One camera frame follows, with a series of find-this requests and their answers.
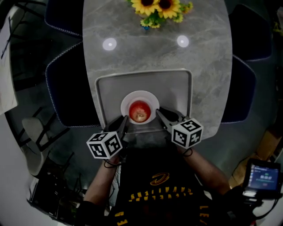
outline display screen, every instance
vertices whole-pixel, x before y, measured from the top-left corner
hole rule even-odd
[[[248,187],[253,189],[276,190],[278,169],[251,165]]]

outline person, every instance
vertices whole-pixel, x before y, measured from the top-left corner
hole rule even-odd
[[[121,166],[116,205],[104,217],[118,162],[115,156],[110,163],[102,163],[80,204],[75,225],[251,223],[239,192],[231,192],[224,173],[196,150],[175,146],[128,150]],[[204,189],[211,197],[205,195]]]

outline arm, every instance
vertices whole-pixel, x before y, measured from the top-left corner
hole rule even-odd
[[[119,157],[115,156],[110,159],[110,162],[117,164],[119,161]],[[106,202],[109,198],[110,188],[112,181],[114,179],[116,173],[115,168],[106,168],[104,167],[104,162],[100,166],[96,177],[94,178],[93,182],[89,186],[84,201],[88,201],[94,203],[96,205],[105,207]]]
[[[184,149],[177,148],[180,153],[185,152]],[[187,164],[194,170],[195,174],[198,176],[200,181],[207,188],[215,190],[217,193],[224,195],[230,190],[228,180],[224,173],[207,161],[203,156],[193,150],[193,153],[189,157],[184,156]]]

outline red apple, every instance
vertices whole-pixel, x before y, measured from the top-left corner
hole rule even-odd
[[[150,117],[150,114],[150,107],[143,101],[136,101],[130,106],[129,116],[135,122],[145,122]]]

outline logo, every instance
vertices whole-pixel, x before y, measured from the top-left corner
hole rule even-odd
[[[155,179],[152,182],[150,182],[151,185],[155,186],[155,185],[160,185],[162,183],[164,183],[165,181],[167,181],[169,179],[169,174],[168,173],[158,173],[152,176],[152,178],[156,178],[162,176],[160,179]]]

